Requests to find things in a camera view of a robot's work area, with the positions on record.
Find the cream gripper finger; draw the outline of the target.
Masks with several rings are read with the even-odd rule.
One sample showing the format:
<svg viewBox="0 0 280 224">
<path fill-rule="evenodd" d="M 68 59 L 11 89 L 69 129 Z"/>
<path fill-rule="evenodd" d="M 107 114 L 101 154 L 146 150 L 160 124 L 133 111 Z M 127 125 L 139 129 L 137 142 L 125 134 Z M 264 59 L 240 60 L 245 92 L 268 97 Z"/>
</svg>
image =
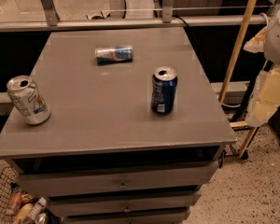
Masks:
<svg viewBox="0 0 280 224">
<path fill-rule="evenodd" d="M 251 53 L 263 52 L 266 31 L 267 27 L 264 27 L 254 37 L 248 40 L 244 45 L 244 50 Z"/>
<path fill-rule="evenodd" d="M 246 123 L 259 127 L 274 115 L 280 106 L 280 64 L 269 71 L 260 71 L 248 104 Z"/>
</svg>

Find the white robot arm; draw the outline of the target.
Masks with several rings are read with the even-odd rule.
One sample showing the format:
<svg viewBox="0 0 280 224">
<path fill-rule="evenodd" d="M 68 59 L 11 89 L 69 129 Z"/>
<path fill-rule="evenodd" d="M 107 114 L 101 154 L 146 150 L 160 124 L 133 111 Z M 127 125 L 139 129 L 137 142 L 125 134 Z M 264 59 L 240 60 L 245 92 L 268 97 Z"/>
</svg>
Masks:
<svg viewBox="0 0 280 224">
<path fill-rule="evenodd" d="M 265 28 L 245 43 L 244 50 L 263 52 L 265 59 L 273 63 L 269 72 L 259 72 L 245 117 L 249 126 L 259 127 L 280 106 L 280 9 Z"/>
</svg>

